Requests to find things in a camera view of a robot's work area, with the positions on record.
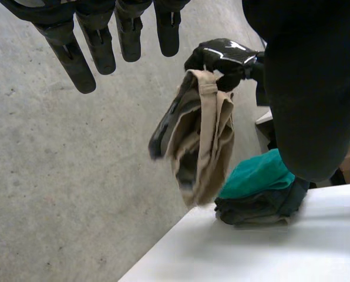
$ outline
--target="folded clothes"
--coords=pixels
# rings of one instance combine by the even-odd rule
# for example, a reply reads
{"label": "folded clothes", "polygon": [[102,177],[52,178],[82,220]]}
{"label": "folded clothes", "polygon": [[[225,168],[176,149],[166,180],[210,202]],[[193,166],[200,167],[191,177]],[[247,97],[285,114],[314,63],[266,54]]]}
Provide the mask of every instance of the folded clothes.
{"label": "folded clothes", "polygon": [[188,206],[213,200],[226,180],[234,144],[231,92],[206,70],[189,70],[149,142],[152,159],[167,157]]}
{"label": "folded clothes", "polygon": [[294,179],[278,149],[274,149],[239,163],[218,196],[222,199],[238,199],[265,190],[281,190],[287,188]]}
{"label": "folded clothes", "polygon": [[231,225],[243,223],[289,222],[298,211],[309,188],[309,182],[295,178],[287,188],[264,190],[239,199],[216,198],[217,217]]}

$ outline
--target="dark clothing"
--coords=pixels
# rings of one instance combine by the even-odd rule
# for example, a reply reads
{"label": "dark clothing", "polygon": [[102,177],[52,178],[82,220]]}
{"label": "dark clothing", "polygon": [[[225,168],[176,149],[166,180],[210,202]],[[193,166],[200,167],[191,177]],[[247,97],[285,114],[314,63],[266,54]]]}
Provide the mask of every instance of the dark clothing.
{"label": "dark clothing", "polygon": [[293,174],[331,177],[350,145],[350,0],[243,0],[267,43],[264,87]]}

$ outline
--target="stack of folded clothes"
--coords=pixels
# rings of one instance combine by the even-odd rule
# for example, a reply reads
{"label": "stack of folded clothes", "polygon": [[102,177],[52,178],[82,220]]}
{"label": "stack of folded clothes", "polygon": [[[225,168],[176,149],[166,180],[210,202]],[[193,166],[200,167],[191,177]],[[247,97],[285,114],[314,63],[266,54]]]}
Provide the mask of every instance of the stack of folded clothes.
{"label": "stack of folded clothes", "polygon": [[278,149],[241,162],[230,174],[215,203],[227,224],[289,221],[298,211],[309,182],[291,174]]}

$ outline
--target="robotic arm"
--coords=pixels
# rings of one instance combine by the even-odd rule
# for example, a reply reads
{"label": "robotic arm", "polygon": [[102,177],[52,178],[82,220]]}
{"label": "robotic arm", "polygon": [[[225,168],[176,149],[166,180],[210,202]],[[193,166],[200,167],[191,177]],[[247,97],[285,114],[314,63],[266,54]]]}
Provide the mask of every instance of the robotic arm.
{"label": "robotic arm", "polygon": [[46,38],[59,62],[81,93],[96,89],[96,82],[73,33],[76,14],[95,66],[102,75],[115,71],[108,23],[116,11],[123,58],[135,62],[141,56],[140,16],[154,1],[158,39],[164,56],[179,50],[180,11],[190,0],[0,0],[18,18],[34,24]]}

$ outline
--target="black glove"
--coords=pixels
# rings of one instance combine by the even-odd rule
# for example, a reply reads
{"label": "black glove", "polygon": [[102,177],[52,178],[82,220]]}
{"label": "black glove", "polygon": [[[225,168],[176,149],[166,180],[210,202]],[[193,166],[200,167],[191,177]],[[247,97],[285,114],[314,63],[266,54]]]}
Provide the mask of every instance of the black glove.
{"label": "black glove", "polygon": [[251,50],[232,40],[221,38],[199,44],[184,64],[188,69],[218,70],[223,76],[217,81],[218,89],[231,91],[241,79],[250,78],[258,51]]}

